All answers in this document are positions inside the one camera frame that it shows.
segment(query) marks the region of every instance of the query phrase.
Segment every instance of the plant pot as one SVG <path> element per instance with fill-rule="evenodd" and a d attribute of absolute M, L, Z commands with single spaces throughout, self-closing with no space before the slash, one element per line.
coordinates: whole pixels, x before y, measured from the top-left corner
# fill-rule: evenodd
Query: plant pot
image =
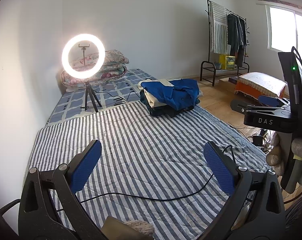
<path fill-rule="evenodd" d="M 221 69 L 221 63 L 214 63 L 215 69 Z"/>

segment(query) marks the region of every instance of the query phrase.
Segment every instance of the clothing rack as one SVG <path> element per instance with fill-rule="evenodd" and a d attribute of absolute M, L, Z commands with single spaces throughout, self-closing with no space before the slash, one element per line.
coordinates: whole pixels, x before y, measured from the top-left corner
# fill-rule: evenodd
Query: clothing rack
<path fill-rule="evenodd" d="M 209 48 L 208 48 L 209 51 L 208 51 L 208 60 L 205 60 L 205 61 L 203 61 L 203 62 L 201 63 L 200 81 L 202 81 L 202 80 L 204 79 L 204 80 L 210 82 L 210 83 L 212 84 L 212 86 L 214 87 L 214 84 L 215 84 L 216 82 L 218 82 L 218 81 L 215 80 L 215 78 L 216 78 L 216 73 L 217 73 L 217 72 L 221 72 L 221 73 L 223 72 L 223 73 L 225 73 L 225 72 L 234 71 L 235 69 L 237 69 L 237 76 L 238 76 L 238 75 L 239 75 L 239 70 L 248 70 L 248 73 L 249 73 L 249 68 L 250 68 L 250 66 L 249 66 L 249 64 L 246 62 L 246 51 L 247 51 L 247 46 L 245 47 L 245 59 L 244 59 L 243 64 L 246 64 L 246 65 L 248 66 L 248 68 L 246 68 L 246 67 L 244 67 L 244 66 L 242 66 L 242 67 L 235 66 L 234 69 L 216 69 L 216 68 L 215 68 L 215 65 L 210 61 L 210 46 L 211 46 L 211 43 L 210 43 L 210 39 L 211 39 L 211 28 L 210 28 L 210 14 L 209 14 L 209 6 L 210 6 L 210 2 L 211 2 L 210 0 L 207 0 L 208 10 L 205 10 L 205 11 L 208 13 L 208 21 L 209 21 Z M 229 9 L 227 9 L 227 8 L 226 8 L 226 10 L 227 10 L 228 12 L 230 12 L 230 13 L 232 13 L 232 14 L 238 16 L 238 17 L 241 18 L 242 20 L 244 20 L 245 23 L 246 23 L 246 25 L 247 25 L 247 18 L 242 18 L 241 16 L 239 16 L 238 14 L 235 14 L 234 12 L 232 12 L 231 10 L 229 10 Z M 203 64 L 204 64 L 204 63 L 211 64 L 212 67 L 203 67 Z M 203 72 L 204 69 L 213 72 L 213 79 L 212 79 L 212 81 L 210 81 L 210 80 L 208 80 L 208 79 L 202 77 L 202 72 Z"/>

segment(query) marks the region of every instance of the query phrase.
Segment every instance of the window frame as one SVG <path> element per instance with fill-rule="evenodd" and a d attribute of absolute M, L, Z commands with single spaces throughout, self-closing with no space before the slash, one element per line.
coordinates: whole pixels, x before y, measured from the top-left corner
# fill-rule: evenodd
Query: window frame
<path fill-rule="evenodd" d="M 300 15 L 302 16 L 301 12 L 286 8 L 286 7 L 281 7 L 281 6 L 276 6 L 276 5 L 266 5 L 266 12 L 267 12 L 267 25 L 268 25 L 268 49 L 271 49 L 273 51 L 276 52 L 282 52 L 281 50 L 275 49 L 271 47 L 272 44 L 272 26 L 271 26 L 271 15 L 270 15 L 270 8 L 277 8 L 277 9 L 281 9 L 281 10 L 285 10 L 285 11 L 289 11 L 289 12 L 293 12 L 294 17 L 295 17 L 295 23 L 296 23 L 296 49 L 299 51 L 298 48 L 298 30 L 297 30 L 297 20 L 296 20 L 296 15 Z"/>

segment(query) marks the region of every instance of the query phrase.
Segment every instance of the tripod leg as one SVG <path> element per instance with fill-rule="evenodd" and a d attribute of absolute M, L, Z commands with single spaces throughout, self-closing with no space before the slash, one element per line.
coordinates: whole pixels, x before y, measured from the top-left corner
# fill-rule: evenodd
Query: tripod leg
<path fill-rule="evenodd" d="M 85 99 L 84 99 L 84 107 L 80 107 L 86 111 L 88 109 L 88 88 L 85 88 Z"/>
<path fill-rule="evenodd" d="M 95 100 L 94 100 L 94 96 L 93 96 L 93 93 L 92 93 L 92 89 L 89 90 L 89 95 L 90 95 L 90 98 L 91 98 L 91 102 L 93 104 L 93 108 L 94 108 L 95 112 L 97 113 L 98 112 L 98 108 L 97 108 L 97 105 L 95 104 Z"/>
<path fill-rule="evenodd" d="M 99 99 L 97 98 L 97 95 L 95 94 L 94 90 L 92 90 L 92 94 L 93 94 L 95 100 L 98 102 L 98 105 L 99 105 L 100 107 L 102 107 L 102 105 L 101 105 Z"/>

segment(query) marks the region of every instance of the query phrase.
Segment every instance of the yellow box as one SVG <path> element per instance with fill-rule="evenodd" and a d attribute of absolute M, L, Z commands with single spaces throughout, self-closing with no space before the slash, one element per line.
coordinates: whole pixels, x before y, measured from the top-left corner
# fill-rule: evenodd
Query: yellow box
<path fill-rule="evenodd" d="M 221 69 L 234 69 L 236 58 L 235 56 L 223 55 L 219 56 L 219 63 L 221 63 Z"/>

